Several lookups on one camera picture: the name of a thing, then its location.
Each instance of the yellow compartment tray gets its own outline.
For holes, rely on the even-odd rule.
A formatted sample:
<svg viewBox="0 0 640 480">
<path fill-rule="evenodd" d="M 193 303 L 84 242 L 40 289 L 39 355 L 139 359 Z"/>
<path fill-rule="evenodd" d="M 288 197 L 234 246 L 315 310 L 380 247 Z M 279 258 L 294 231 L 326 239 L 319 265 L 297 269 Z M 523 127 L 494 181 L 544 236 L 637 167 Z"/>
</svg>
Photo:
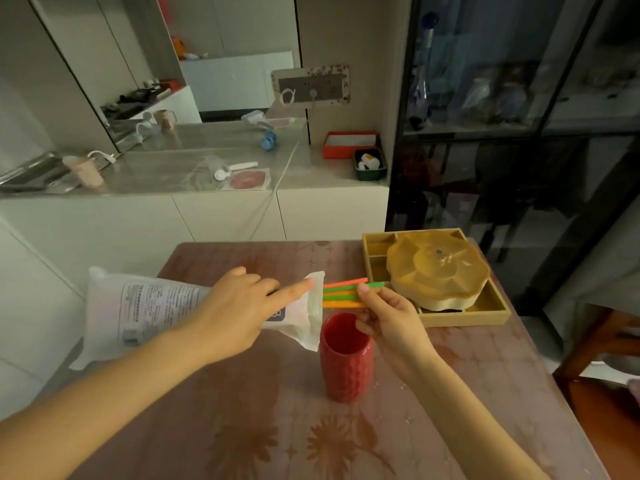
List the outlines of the yellow compartment tray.
<svg viewBox="0 0 640 480">
<path fill-rule="evenodd" d="M 387 252 L 400 236 L 405 233 L 443 232 L 457 239 L 467 240 L 460 229 L 437 229 L 427 231 L 380 232 L 362 235 L 362 249 L 369 281 L 387 283 L 391 285 L 391 275 L 387 270 Z M 441 326 L 473 326 L 473 325 L 502 325 L 511 316 L 511 311 L 504 298 L 493 282 L 485 282 L 476 302 L 466 310 L 443 310 L 432 312 L 416 305 L 420 319 L 425 327 Z"/>
</svg>

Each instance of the hand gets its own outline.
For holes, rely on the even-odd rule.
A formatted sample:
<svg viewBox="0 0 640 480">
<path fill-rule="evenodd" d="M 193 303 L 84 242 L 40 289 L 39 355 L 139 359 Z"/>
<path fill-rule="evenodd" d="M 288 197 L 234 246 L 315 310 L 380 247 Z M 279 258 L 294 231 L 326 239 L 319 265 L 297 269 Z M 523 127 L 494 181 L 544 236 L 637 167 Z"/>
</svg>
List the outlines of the hand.
<svg viewBox="0 0 640 480">
<path fill-rule="evenodd" d="M 186 338 L 186 347 L 196 354 L 200 365 L 217 362 L 251 347 L 262 323 L 302 297 L 311 286 L 313 280 L 307 278 L 276 291 L 280 288 L 276 280 L 261 279 L 258 274 L 247 274 L 242 266 L 236 267 L 174 330 Z"/>
<path fill-rule="evenodd" d="M 389 367 L 410 383 L 415 367 L 437 356 L 415 307 L 389 288 L 359 284 L 358 295 L 368 310 L 358 317 L 356 328 L 375 339 Z"/>
</svg>

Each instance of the table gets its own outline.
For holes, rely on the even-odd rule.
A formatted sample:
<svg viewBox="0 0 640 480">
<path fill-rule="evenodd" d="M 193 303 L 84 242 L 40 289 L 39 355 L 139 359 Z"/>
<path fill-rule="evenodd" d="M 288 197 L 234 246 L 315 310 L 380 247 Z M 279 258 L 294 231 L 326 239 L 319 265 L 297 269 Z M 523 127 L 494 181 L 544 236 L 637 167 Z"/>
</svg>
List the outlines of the table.
<svg viewBox="0 0 640 480">
<path fill-rule="evenodd" d="M 283 284 L 320 270 L 327 282 L 336 282 L 365 275 L 361 246 L 359 241 L 185 243 L 159 276 L 212 285 L 242 265 Z M 608 478 L 516 314 L 503 326 L 428 332 L 443 359 L 551 478 Z M 411 390 L 377 351 L 367 393 L 354 404 L 339 404 L 325 395 L 316 353 L 265 331 L 251 349 L 201 369 L 156 401 L 71 478 L 464 475 Z"/>
</svg>

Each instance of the cup rim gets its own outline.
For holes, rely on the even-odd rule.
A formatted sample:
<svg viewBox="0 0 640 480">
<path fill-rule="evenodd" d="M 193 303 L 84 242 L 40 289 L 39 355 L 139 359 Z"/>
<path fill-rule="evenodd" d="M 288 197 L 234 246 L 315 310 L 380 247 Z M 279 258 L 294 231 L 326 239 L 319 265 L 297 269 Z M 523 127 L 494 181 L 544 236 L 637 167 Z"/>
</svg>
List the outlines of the cup rim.
<svg viewBox="0 0 640 480">
<path fill-rule="evenodd" d="M 324 338 L 324 326 L 325 326 L 327 323 L 329 323 L 329 320 L 331 320 L 331 319 L 332 319 L 332 318 L 334 318 L 334 317 L 339 317 L 340 315 L 354 315 L 354 316 L 356 316 L 356 317 L 357 317 L 357 315 L 356 315 L 355 313 L 350 313 L 350 312 L 340 312 L 340 313 L 336 313 L 336 314 L 331 315 L 331 316 L 330 316 L 329 318 L 327 318 L 327 320 L 325 320 L 325 322 L 322 324 L 322 327 L 321 327 L 321 329 L 320 329 L 320 342 L 321 342 L 321 343 L 323 343 L 323 344 L 324 344 L 324 345 L 325 345 L 329 350 L 331 350 L 331 352 L 332 352 L 333 354 L 340 355 L 340 356 L 342 356 L 342 357 L 350 357 L 350 356 L 353 356 L 353 355 L 358 355 L 358 354 L 362 354 L 362 353 L 366 352 L 366 351 L 367 351 L 367 349 L 371 347 L 371 345 L 372 345 L 372 343 L 373 343 L 373 339 L 372 339 L 369 335 L 367 335 L 366 333 L 362 333 L 361 331 L 360 331 L 360 333 L 362 333 L 362 334 L 367 338 L 367 343 L 366 343 L 362 348 L 360 348 L 360 349 L 356 350 L 356 352 L 351 352 L 351 353 L 348 353 L 348 354 L 343 354 L 343 353 L 338 352 L 337 350 L 335 350 L 332 346 L 330 346 L 330 345 L 329 345 L 329 343 L 327 343 L 326 339 Z"/>
</svg>

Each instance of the red ceramic vase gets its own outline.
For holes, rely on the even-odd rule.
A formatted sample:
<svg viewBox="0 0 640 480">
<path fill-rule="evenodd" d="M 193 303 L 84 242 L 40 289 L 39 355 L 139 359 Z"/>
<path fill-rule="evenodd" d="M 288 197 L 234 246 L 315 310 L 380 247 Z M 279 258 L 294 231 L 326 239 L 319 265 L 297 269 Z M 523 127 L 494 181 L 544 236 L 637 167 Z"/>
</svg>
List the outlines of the red ceramic vase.
<svg viewBox="0 0 640 480">
<path fill-rule="evenodd" d="M 329 397 L 352 403 L 364 394 L 373 374 L 373 345 L 356 328 L 356 315 L 339 313 L 324 322 L 319 352 Z"/>
</svg>

